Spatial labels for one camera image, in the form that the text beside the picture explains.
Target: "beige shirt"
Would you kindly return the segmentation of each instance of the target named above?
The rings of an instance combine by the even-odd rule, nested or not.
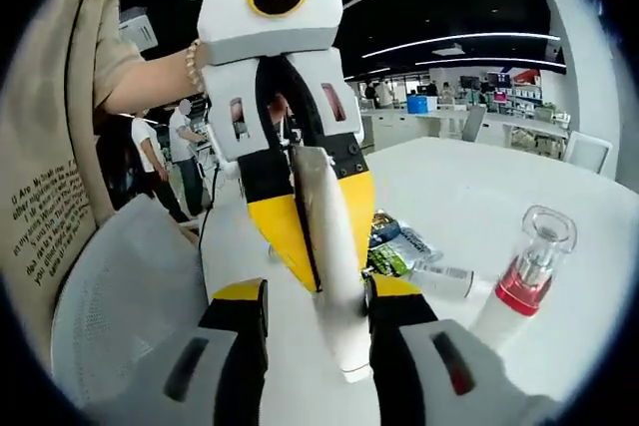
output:
[[[0,92],[0,268],[45,364],[59,286],[97,225],[113,213],[95,150],[93,108],[142,60],[119,37],[119,0],[84,0],[67,118],[64,67],[78,3],[46,0]]]

